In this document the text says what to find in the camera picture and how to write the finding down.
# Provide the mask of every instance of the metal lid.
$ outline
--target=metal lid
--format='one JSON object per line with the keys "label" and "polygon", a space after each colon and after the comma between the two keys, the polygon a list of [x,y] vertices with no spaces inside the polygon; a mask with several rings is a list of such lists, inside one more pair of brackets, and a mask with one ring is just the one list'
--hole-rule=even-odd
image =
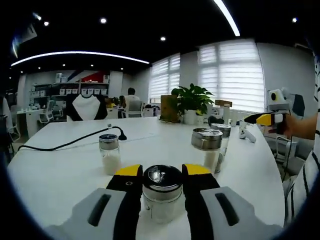
{"label": "metal lid", "polygon": [[174,166],[154,165],[144,171],[143,185],[156,192],[171,192],[181,187],[182,173]]}
{"label": "metal lid", "polygon": [[119,147],[118,136],[115,134],[103,134],[99,136],[99,148],[102,150],[114,150]]}
{"label": "metal lid", "polygon": [[211,123],[211,128],[220,130],[223,133],[223,138],[228,138],[231,132],[231,126],[220,123]]}
{"label": "metal lid", "polygon": [[214,151],[220,149],[223,133],[211,128],[193,129],[191,144],[197,149]]}

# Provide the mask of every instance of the glass jar with metal lid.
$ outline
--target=glass jar with metal lid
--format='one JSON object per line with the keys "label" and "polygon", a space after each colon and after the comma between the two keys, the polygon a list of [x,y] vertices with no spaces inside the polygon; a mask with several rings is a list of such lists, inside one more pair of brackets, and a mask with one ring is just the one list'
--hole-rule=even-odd
{"label": "glass jar with metal lid", "polygon": [[114,175],[121,168],[118,136],[115,134],[99,136],[99,150],[105,173]]}
{"label": "glass jar with metal lid", "polygon": [[214,171],[214,173],[217,174],[221,171],[221,165],[225,160],[228,143],[229,143],[229,137],[231,133],[231,126],[225,125],[225,124],[219,124],[219,123],[212,123],[210,126],[212,129],[220,130],[222,132],[222,143],[221,143],[220,155]]}
{"label": "glass jar with metal lid", "polygon": [[196,128],[192,132],[191,144],[205,151],[204,166],[213,173],[218,164],[223,133],[211,128]]}
{"label": "glass jar with metal lid", "polygon": [[144,207],[156,223],[172,221],[184,208],[182,173],[174,166],[154,165],[143,173]]}

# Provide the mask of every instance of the led strip light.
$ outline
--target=led strip light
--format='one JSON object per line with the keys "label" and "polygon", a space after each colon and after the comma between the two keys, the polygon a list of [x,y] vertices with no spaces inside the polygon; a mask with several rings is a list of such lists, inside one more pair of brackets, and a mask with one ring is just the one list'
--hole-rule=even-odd
{"label": "led strip light", "polygon": [[24,58],[24,59],[21,59],[19,61],[12,63],[11,66],[21,64],[21,63],[29,61],[31,59],[37,59],[37,58],[42,58],[42,57],[46,57],[46,56],[62,55],[62,54],[89,54],[89,55],[108,56],[108,57],[115,57],[115,58],[120,58],[120,59],[127,59],[127,60],[131,60],[131,61],[136,61],[136,62],[143,63],[143,64],[149,64],[148,61],[143,61],[143,60],[139,60],[139,59],[128,57],[128,56],[121,56],[121,55],[115,55],[115,54],[110,54],[110,53],[102,53],[102,52],[94,52],[94,51],[57,51],[57,52],[49,52],[49,53],[43,53],[43,54],[39,54],[39,55],[30,56],[30,57],[27,57],[27,58]]}
{"label": "led strip light", "polygon": [[228,21],[230,27],[232,28],[232,31],[233,31],[234,35],[236,37],[239,37],[240,36],[240,32],[238,30],[238,27],[237,27],[234,19],[232,18],[229,10],[227,9],[226,5],[224,4],[224,2],[222,0],[213,0],[213,1],[218,6],[218,8],[221,10],[221,12],[223,13],[224,17]]}

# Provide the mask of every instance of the green leaves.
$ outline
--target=green leaves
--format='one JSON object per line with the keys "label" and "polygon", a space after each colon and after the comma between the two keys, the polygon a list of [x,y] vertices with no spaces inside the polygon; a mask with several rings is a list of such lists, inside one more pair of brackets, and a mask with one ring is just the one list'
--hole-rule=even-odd
{"label": "green leaves", "polygon": [[190,84],[190,88],[179,86],[171,91],[177,96],[177,110],[180,115],[185,114],[185,110],[200,110],[202,114],[207,113],[207,104],[213,104],[210,99],[213,96],[206,88]]}

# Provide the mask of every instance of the black ceiling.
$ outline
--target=black ceiling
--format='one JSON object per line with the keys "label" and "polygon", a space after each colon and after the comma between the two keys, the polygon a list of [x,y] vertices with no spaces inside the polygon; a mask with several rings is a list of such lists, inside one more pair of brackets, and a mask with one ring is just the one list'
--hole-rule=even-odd
{"label": "black ceiling", "polygon": [[[240,31],[241,38],[257,42],[293,46],[306,45],[304,36],[292,18],[297,5],[292,1],[224,0]],[[86,5],[52,4],[20,8],[14,12],[15,32],[32,23],[37,37],[22,43],[18,59],[59,51],[92,51],[122,55],[150,63],[175,53],[186,53],[197,46],[234,39],[226,18],[213,0],[117,0]],[[32,12],[42,17],[38,21]],[[106,24],[99,19],[105,17]],[[66,69],[120,70],[134,74],[148,67],[144,63],[114,57],[59,55],[33,59],[13,66],[9,75]]]}

